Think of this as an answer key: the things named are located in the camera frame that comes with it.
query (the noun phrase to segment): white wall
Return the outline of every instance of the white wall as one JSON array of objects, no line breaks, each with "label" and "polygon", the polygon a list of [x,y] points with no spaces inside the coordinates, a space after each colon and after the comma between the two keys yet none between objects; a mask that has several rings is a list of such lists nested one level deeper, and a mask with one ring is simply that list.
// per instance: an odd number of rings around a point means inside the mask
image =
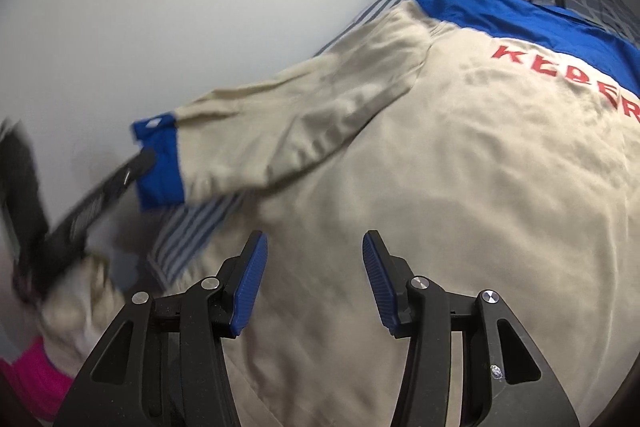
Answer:
[{"label": "white wall", "polygon": [[[27,127],[56,219],[136,152],[132,121],[303,60],[372,1],[0,0],[0,118]],[[138,227],[129,198],[94,242],[141,248]],[[0,323],[23,344],[0,273]]]}]

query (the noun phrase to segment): bolt head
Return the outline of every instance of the bolt head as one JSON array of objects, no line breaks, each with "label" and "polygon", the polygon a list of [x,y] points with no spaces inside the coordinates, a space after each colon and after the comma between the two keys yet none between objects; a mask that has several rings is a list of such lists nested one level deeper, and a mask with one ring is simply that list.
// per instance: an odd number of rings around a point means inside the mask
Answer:
[{"label": "bolt head", "polygon": [[411,286],[418,290],[426,290],[429,287],[429,279],[418,275],[418,277],[411,279]]},{"label": "bolt head", "polygon": [[491,370],[491,376],[494,377],[495,380],[500,380],[500,378],[504,376],[500,367],[495,364],[492,364],[489,369]]},{"label": "bolt head", "polygon": [[148,300],[149,294],[147,292],[138,292],[131,298],[131,302],[133,302],[133,304],[144,304]]},{"label": "bolt head", "polygon": [[202,280],[200,286],[202,286],[206,290],[215,290],[218,286],[220,286],[220,281],[215,277],[207,277],[206,279]]},{"label": "bolt head", "polygon": [[484,302],[488,302],[489,304],[495,304],[500,300],[500,296],[498,292],[494,292],[493,290],[485,290],[482,292],[482,300]]}]

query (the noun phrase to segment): blue rubber grip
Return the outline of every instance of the blue rubber grip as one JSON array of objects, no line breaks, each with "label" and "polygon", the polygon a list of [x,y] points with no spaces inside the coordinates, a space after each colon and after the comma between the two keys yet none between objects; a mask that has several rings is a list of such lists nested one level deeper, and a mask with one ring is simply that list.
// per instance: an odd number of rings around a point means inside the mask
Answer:
[{"label": "blue rubber grip", "polygon": [[400,319],[398,317],[398,302],[386,270],[380,261],[380,256],[369,234],[362,240],[362,257],[367,269],[369,283],[378,306],[378,313],[385,328],[393,335],[398,331]]},{"label": "blue rubber grip", "polygon": [[254,309],[255,297],[267,265],[267,236],[262,234],[255,244],[251,259],[246,265],[244,275],[234,295],[234,316],[231,319],[231,332],[238,336],[249,323],[251,312]]}]

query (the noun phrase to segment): blue and white stripes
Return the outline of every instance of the blue and white stripes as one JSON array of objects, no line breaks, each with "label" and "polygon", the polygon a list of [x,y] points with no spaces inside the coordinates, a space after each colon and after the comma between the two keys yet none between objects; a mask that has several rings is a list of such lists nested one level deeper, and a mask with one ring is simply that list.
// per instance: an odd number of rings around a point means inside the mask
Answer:
[{"label": "blue and white stripes", "polygon": [[214,230],[240,205],[242,193],[172,208],[148,256],[156,279],[168,288],[208,244]]},{"label": "blue and white stripes", "polygon": [[330,41],[328,44],[324,45],[320,51],[316,54],[322,55],[327,49],[333,46],[338,40],[340,40],[343,36],[349,33],[351,30],[355,28],[359,28],[360,26],[364,26],[367,23],[370,23],[376,20],[380,15],[384,12],[391,10],[394,6],[396,6],[401,0],[377,0],[367,9],[361,11],[356,18],[343,30],[340,34]]}]

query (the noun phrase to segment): black bracket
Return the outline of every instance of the black bracket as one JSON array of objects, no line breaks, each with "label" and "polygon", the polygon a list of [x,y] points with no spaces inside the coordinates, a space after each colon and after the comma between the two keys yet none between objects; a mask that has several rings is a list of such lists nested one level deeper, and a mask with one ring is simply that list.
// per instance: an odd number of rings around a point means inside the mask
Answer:
[{"label": "black bracket", "polygon": [[[247,325],[267,261],[252,232],[242,253],[185,293],[133,295],[84,363],[54,427],[239,427],[220,338]],[[168,392],[170,333],[180,333],[184,415]]]},{"label": "black bracket", "polygon": [[463,333],[463,427],[578,427],[553,370],[496,292],[447,293],[391,256],[375,230],[362,252],[382,323],[411,337],[392,427],[444,427],[451,331]]}]

